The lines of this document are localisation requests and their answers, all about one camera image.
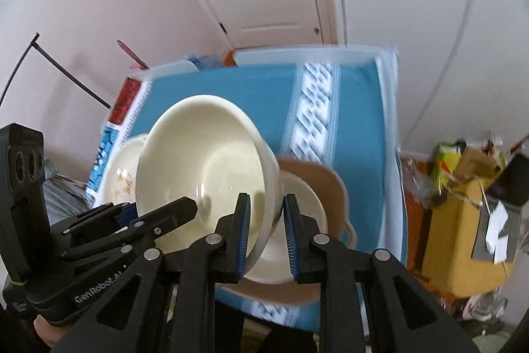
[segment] clutter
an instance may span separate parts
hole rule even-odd
[[[193,63],[197,69],[201,72],[210,71],[210,69],[223,68],[224,63],[221,58],[218,56],[195,56],[194,54],[189,54],[186,56],[186,59]]]
[[[509,241],[509,235],[498,238],[496,241],[496,247],[494,250],[494,265],[503,263],[507,260],[507,242]]]
[[[471,176],[492,178],[500,169],[501,167],[498,166],[496,160],[492,156],[489,156],[480,150],[476,150],[475,148],[466,147],[456,169],[454,170],[454,177],[459,180],[464,180]]]
[[[503,150],[503,140],[492,132],[490,138],[485,142],[467,142],[467,146],[479,150],[496,160],[496,164],[503,169],[505,167],[505,155],[509,154]]]
[[[42,185],[50,224],[88,211],[84,201],[86,184],[60,174],[50,159],[44,159],[46,181]]]
[[[468,199],[448,194],[444,204],[432,209],[421,274],[435,288],[465,298],[501,286],[512,274],[514,265],[509,262],[494,265],[484,235],[481,244],[490,260],[472,257],[480,218],[488,215],[486,209],[480,210],[474,204],[483,200],[481,187],[478,180],[471,179],[454,186],[453,191]]]
[[[510,148],[510,153],[511,154],[514,154],[514,153],[527,154],[527,150],[529,150],[529,134],[527,134],[520,141],[518,141],[516,144],[514,144]]]
[[[503,202],[523,207],[529,200],[529,158],[515,154],[504,171],[487,190],[487,193]]]
[[[487,243],[487,250],[489,253],[494,254],[496,251],[496,244],[498,244],[499,233],[502,231],[509,214],[501,201],[498,201],[496,209],[490,214],[489,224],[487,227],[487,234],[485,236],[485,241]]]
[[[403,159],[403,185],[404,190],[410,192],[417,204],[423,208],[436,205],[437,189],[432,179],[417,169],[413,159]]]
[[[458,141],[454,144],[440,143],[435,157],[435,164],[432,170],[432,180],[440,194],[441,190],[446,187],[450,181],[450,176],[457,168],[461,160],[461,154],[466,148],[464,141]]]
[[[488,322],[493,317],[499,318],[505,313],[507,298],[498,294],[495,289],[482,295],[474,295],[469,298],[461,314],[463,320],[477,320]]]
[[[119,48],[121,48],[121,50],[123,50],[127,55],[129,55],[129,57],[133,59],[133,61],[135,62],[131,65],[131,68],[138,68],[138,69],[141,69],[142,71],[149,69],[147,64],[143,60],[141,60],[138,57],[138,55],[129,48],[128,45],[126,45],[124,42],[120,41],[119,39],[117,40],[117,44]]]
[[[496,212],[496,208],[498,207],[498,204],[497,204],[498,200],[491,198],[488,195],[486,196],[487,196],[486,202],[488,202],[489,207],[492,208],[493,211],[491,213],[493,214],[494,212]],[[517,239],[518,239],[518,232],[520,229],[520,221],[521,221],[520,208],[514,205],[511,205],[511,204],[508,204],[506,202],[502,202],[501,207],[500,207],[501,212],[503,212],[503,208],[506,210],[506,213],[507,213],[507,221],[505,222],[504,226],[500,229],[499,226],[495,226],[494,228],[489,227],[489,226],[492,226],[489,223],[489,211],[490,210],[487,210],[485,205],[481,205],[479,207],[479,211],[480,211],[479,226],[478,226],[477,234],[475,236],[474,250],[472,251],[473,259],[493,262],[498,239],[501,237],[508,236],[509,239],[507,240],[506,261],[509,263],[514,262],[516,249],[518,247]],[[495,231],[498,229],[499,229],[498,238],[495,239],[494,238]]]

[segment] cream bowl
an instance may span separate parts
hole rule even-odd
[[[257,128],[226,99],[199,95],[170,107],[149,132],[136,174],[138,214],[187,196],[197,202],[191,222],[158,238],[170,253],[215,231],[233,213],[239,193],[250,195],[245,272],[257,262],[279,219],[279,166]]]

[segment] black metal rod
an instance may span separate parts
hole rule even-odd
[[[97,96],[94,92],[92,92],[88,87],[86,87],[83,83],[81,83],[77,78],[75,78],[72,74],[70,74],[66,69],[64,69],[61,65],[59,65],[54,58],[52,58],[44,49],[36,43],[36,38],[33,39],[31,42],[30,47],[34,47],[35,50],[37,50],[40,54],[42,54],[47,61],[49,61],[54,67],[59,69],[64,75],[66,75],[70,80],[72,80],[78,87],[83,89],[85,92],[87,92],[90,96],[92,96],[95,100],[97,100],[101,105],[108,108],[110,110],[110,104],[102,100],[99,96]]]
[[[31,47],[33,47],[34,44],[36,44],[36,40],[39,37],[39,34],[36,34],[35,37],[31,40],[30,44],[26,47],[26,50],[24,51],[24,54],[22,54],[22,57],[19,59],[19,62],[15,66],[15,69],[13,69],[9,79],[7,80],[7,84],[4,87],[4,91],[2,92],[2,96],[0,96],[0,106],[2,105],[2,102],[4,101],[5,95],[7,94],[7,89],[9,89],[9,86],[11,85],[11,82],[13,78],[15,77],[15,74],[20,68],[20,65],[22,65],[22,62],[26,58],[27,54],[31,50]]]

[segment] white paper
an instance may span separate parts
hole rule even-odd
[[[490,254],[494,254],[496,251],[499,233],[504,228],[508,219],[509,213],[507,213],[505,205],[503,205],[503,202],[498,201],[498,205],[496,205],[496,208],[494,208],[494,211],[490,214],[487,233],[485,235],[487,250]]]
[[[505,223],[507,223],[507,220],[509,219],[509,213],[507,213],[505,205],[503,205],[503,202],[500,200],[498,201],[496,208],[494,208],[493,218],[495,219],[495,223],[498,224],[499,232],[501,232],[505,226]]]
[[[494,265],[505,262],[507,260],[507,243],[509,241],[509,235],[498,238],[496,243],[496,251],[494,252]]]

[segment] table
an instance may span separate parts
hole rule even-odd
[[[358,249],[371,252],[385,247],[404,261],[406,213],[400,178],[388,181],[387,166],[398,164],[397,149],[388,152],[388,141],[393,142],[387,137],[388,97],[381,97],[391,83],[384,80],[384,71],[380,71],[376,60],[372,56],[361,65],[348,65],[351,67],[287,63],[281,67],[264,64],[203,73],[192,73],[189,65],[177,62],[129,78],[104,126],[87,196],[93,205],[101,203],[97,192],[108,160],[129,137],[148,133],[160,115],[178,100],[197,94],[217,95],[248,114],[274,153],[331,166],[348,190]],[[186,73],[178,73],[182,67]],[[308,112],[317,113],[316,118],[308,118]],[[303,148],[300,140],[308,145]],[[401,202],[388,199],[390,195],[400,196]],[[319,304],[261,304],[221,289],[216,297],[284,326],[310,331],[319,327]]]

